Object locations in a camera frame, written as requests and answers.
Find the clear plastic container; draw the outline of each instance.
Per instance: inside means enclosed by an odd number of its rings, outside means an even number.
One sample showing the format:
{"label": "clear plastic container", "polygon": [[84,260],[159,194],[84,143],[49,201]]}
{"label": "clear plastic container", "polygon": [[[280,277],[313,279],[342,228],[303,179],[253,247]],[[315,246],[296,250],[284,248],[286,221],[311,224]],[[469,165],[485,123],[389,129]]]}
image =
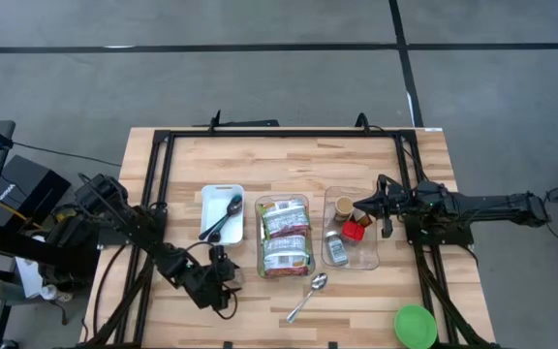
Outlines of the clear plastic container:
{"label": "clear plastic container", "polygon": [[300,194],[286,194],[286,195],[272,195],[272,196],[264,196],[259,197],[256,200],[256,227],[257,227],[257,241],[258,241],[258,275],[263,278],[275,278],[275,277],[300,277],[300,276],[308,276],[311,275],[312,272],[316,269],[316,261],[314,260],[314,250],[313,250],[313,243],[311,241],[311,220],[309,220],[310,229],[307,231],[305,235],[305,248],[307,253],[309,254],[309,258],[307,259],[307,263],[305,267],[307,267],[307,273],[301,275],[270,275],[267,274],[264,270],[264,223],[262,221],[262,216],[260,215],[260,211],[258,210],[259,205],[266,205],[272,202],[278,201],[289,201],[298,199],[301,200],[305,205],[305,212],[307,217],[309,217],[309,201],[304,195]]}
{"label": "clear plastic container", "polygon": [[359,189],[351,187],[329,187],[325,193],[325,213],[322,228],[322,260],[325,265],[345,270],[374,270],[380,264],[378,256],[378,229],[376,220],[372,217],[372,224],[365,228],[363,239],[360,242],[344,242],[344,248],[348,255],[348,263],[337,266],[333,263],[326,243],[326,233],[335,231],[341,236],[343,222],[335,220],[335,202],[341,197],[347,197],[353,202],[366,199],[374,195],[371,189]]}

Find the floor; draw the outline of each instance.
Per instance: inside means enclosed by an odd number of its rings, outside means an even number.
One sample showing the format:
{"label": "floor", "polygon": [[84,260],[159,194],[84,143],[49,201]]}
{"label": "floor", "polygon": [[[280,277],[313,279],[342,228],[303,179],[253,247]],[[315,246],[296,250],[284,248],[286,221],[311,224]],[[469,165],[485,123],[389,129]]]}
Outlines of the floor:
{"label": "floor", "polygon": [[[408,44],[558,43],[558,2],[401,0],[399,10]],[[0,48],[355,42],[395,43],[387,1],[0,0]],[[445,129],[463,193],[543,193],[558,186],[558,49],[512,48],[410,50],[414,90],[392,49],[3,49],[0,119],[16,122],[16,141],[118,162],[130,127],[202,124],[217,110],[223,121],[283,126],[347,126],[361,111],[380,126],[422,118]],[[14,153],[74,185],[79,171],[117,175],[78,159]],[[558,206],[551,214],[558,233]],[[546,228],[474,227],[498,342],[558,347],[558,240]],[[73,345],[85,307],[79,295],[66,327],[55,307],[16,307],[6,337],[25,348]]]}

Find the white tray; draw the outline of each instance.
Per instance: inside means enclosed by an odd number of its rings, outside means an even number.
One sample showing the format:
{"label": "white tray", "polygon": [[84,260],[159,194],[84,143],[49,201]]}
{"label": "white tray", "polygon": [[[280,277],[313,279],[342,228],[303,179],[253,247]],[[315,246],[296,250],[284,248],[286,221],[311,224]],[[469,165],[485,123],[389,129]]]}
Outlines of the white tray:
{"label": "white tray", "polygon": [[230,217],[221,229],[222,245],[237,245],[242,241],[244,231],[244,189],[238,184],[206,185],[201,190],[203,207],[201,209],[200,234],[212,227],[227,213],[228,204],[235,196],[242,196],[242,210]]}

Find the black spoon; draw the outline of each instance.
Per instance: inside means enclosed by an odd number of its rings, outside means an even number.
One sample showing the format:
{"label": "black spoon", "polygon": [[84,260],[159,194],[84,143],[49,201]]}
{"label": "black spoon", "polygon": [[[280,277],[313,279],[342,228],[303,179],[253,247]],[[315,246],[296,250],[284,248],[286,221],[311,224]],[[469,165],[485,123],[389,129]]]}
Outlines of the black spoon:
{"label": "black spoon", "polygon": [[218,222],[214,223],[212,227],[206,229],[200,234],[200,241],[204,241],[208,236],[208,242],[219,242],[221,241],[221,229],[228,221],[228,219],[234,215],[239,214],[242,211],[242,196],[235,195],[228,204],[227,213],[223,218],[219,219]]}

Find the wooden table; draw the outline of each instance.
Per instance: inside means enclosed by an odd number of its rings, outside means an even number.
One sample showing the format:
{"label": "wooden table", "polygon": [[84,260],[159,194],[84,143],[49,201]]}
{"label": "wooden table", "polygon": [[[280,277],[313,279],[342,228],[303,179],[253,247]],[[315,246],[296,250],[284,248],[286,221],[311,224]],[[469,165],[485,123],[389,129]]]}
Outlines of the wooden table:
{"label": "wooden table", "polygon": [[[131,205],[140,201],[153,133],[152,128],[131,130],[120,173]],[[417,134],[428,177],[456,190],[443,132],[417,129]],[[160,159],[155,190],[163,153]],[[407,161],[414,175],[412,161],[410,158]],[[238,293],[235,317],[225,321],[210,308],[197,309],[183,290],[174,290],[155,272],[143,347],[221,347],[224,341],[233,342],[237,348],[326,347],[330,341],[339,342],[340,347],[401,347],[393,331],[393,317],[405,304],[421,304],[415,255],[403,226],[394,220],[391,238],[379,239],[381,263],[376,270],[333,270],[325,267],[320,256],[327,187],[374,189],[378,174],[400,179],[395,146],[390,139],[177,139],[170,169],[165,241],[188,246],[197,240],[201,190],[206,184],[241,184],[246,191],[245,236],[242,244],[228,249],[228,253],[242,267],[245,282]],[[286,316],[308,291],[310,278],[265,280],[256,272],[254,202],[260,196],[280,193],[299,193],[308,198],[318,262],[315,272],[324,271],[329,276],[326,288],[307,303],[291,325]],[[86,315],[90,329],[98,281],[115,250],[108,248],[101,255]],[[475,330],[493,341],[475,261],[456,246],[442,246],[441,250],[452,300]],[[119,256],[108,275],[101,295],[100,324],[107,320],[122,296],[129,252],[130,248]],[[207,261],[206,248],[196,247],[194,255]],[[134,304],[128,339],[132,338],[136,312]],[[440,305],[436,317],[439,334],[445,340]]]}

